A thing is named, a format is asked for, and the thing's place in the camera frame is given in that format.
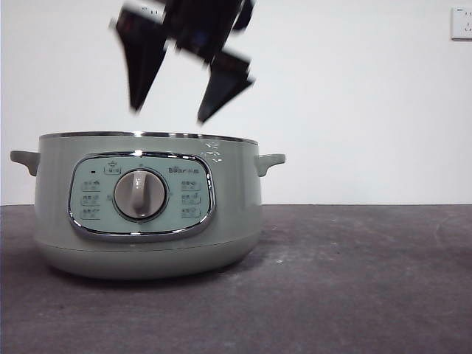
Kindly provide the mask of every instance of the button icon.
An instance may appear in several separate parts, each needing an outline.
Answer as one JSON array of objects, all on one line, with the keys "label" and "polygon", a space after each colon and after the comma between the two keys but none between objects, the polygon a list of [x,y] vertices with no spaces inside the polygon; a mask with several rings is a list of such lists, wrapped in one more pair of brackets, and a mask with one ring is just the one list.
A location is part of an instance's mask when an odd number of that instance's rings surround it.
[{"label": "button icon", "polygon": [[109,162],[104,166],[103,172],[106,175],[119,175],[121,174],[121,167],[115,161]]},{"label": "button icon", "polygon": [[193,218],[199,218],[200,217],[200,209],[191,207],[191,208],[183,208],[182,213],[181,213],[181,218],[182,219],[193,219]]},{"label": "button icon", "polygon": [[98,194],[93,195],[83,195],[80,203],[84,207],[96,207],[100,205],[100,196]]},{"label": "button icon", "polygon": [[82,183],[83,192],[99,192],[100,191],[100,181],[98,179],[91,179],[89,181],[84,181]]},{"label": "button icon", "polygon": [[100,220],[100,209],[84,208],[80,211],[80,218],[82,220]]},{"label": "button icon", "polygon": [[201,203],[201,196],[198,193],[182,195],[182,204],[200,204],[200,203]]},{"label": "button icon", "polygon": [[200,190],[201,185],[197,181],[182,181],[181,189],[183,192],[190,192],[193,190]]}]

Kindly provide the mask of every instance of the white wall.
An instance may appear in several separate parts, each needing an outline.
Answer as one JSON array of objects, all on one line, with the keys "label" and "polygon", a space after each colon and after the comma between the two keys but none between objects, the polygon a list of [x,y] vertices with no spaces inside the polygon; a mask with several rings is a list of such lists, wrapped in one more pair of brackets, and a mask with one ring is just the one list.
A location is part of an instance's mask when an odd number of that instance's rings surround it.
[{"label": "white wall", "polygon": [[229,46],[256,85],[204,127],[207,72],[168,51],[141,114],[128,110],[120,0],[1,2],[2,204],[33,202],[34,178],[8,161],[59,131],[241,136],[287,154],[265,203],[472,203],[472,42],[450,9],[472,1],[259,0]]}]

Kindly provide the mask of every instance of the chrome rim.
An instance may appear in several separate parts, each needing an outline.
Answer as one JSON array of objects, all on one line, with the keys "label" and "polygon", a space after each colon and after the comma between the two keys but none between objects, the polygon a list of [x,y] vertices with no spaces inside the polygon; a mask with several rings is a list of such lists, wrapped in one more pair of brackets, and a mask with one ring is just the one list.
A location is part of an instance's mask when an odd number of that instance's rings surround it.
[{"label": "chrome rim", "polygon": [[158,138],[187,138],[187,139],[209,139],[209,140],[224,140],[227,142],[246,142],[249,144],[258,145],[254,140],[234,138],[231,136],[219,135],[205,135],[205,134],[188,134],[188,133],[154,133],[147,131],[78,131],[71,133],[53,133],[41,135],[39,139],[50,138],[69,138],[82,136],[133,136],[133,137],[158,137]]}]

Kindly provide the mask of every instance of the gray floor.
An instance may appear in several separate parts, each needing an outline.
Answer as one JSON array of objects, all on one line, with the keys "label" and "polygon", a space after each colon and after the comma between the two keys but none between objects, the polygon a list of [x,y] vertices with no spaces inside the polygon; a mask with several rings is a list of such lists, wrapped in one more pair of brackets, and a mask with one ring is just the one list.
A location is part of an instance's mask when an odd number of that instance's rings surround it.
[{"label": "gray floor", "polygon": [[2,353],[472,353],[472,206],[265,206],[258,247],[198,276],[48,268],[1,208]]}]

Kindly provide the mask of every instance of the control panel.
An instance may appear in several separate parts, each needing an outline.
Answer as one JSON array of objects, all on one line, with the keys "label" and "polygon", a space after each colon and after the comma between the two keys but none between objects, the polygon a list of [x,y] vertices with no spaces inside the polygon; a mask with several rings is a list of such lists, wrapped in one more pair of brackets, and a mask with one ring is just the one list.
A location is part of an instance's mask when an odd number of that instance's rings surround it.
[{"label": "control panel", "polygon": [[73,225],[104,239],[181,237],[204,227],[214,208],[204,160],[140,150],[87,156],[74,169],[69,195]]}]

